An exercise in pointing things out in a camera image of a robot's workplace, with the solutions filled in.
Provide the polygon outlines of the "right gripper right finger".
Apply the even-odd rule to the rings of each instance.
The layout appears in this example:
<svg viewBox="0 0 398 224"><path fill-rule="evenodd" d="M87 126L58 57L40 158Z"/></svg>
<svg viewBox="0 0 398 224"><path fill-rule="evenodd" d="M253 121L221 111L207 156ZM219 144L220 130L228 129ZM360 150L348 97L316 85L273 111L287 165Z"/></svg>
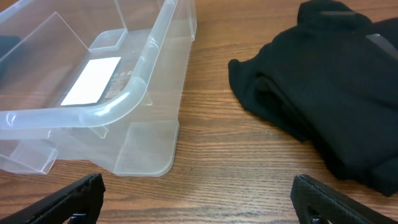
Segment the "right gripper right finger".
<svg viewBox="0 0 398 224"><path fill-rule="evenodd" d="M300 224L397 224L309 175L295 176L290 199Z"/></svg>

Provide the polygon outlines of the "black taped garment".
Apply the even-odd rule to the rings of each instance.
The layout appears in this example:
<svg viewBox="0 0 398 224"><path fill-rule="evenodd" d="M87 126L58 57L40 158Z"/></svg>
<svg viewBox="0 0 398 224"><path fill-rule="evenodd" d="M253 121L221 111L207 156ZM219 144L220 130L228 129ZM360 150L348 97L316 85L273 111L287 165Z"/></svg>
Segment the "black taped garment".
<svg viewBox="0 0 398 224"><path fill-rule="evenodd" d="M311 141L337 178L397 192L397 19L300 22L228 71L245 110Z"/></svg>

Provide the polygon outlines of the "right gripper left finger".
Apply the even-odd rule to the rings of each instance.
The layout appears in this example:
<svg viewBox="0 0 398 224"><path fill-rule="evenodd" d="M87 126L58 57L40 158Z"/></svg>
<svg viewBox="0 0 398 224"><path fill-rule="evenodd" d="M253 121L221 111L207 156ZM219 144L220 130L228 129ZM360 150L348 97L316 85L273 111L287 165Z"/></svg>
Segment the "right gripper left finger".
<svg viewBox="0 0 398 224"><path fill-rule="evenodd" d="M1 219L2 224L95 224L106 191L102 175L94 173Z"/></svg>

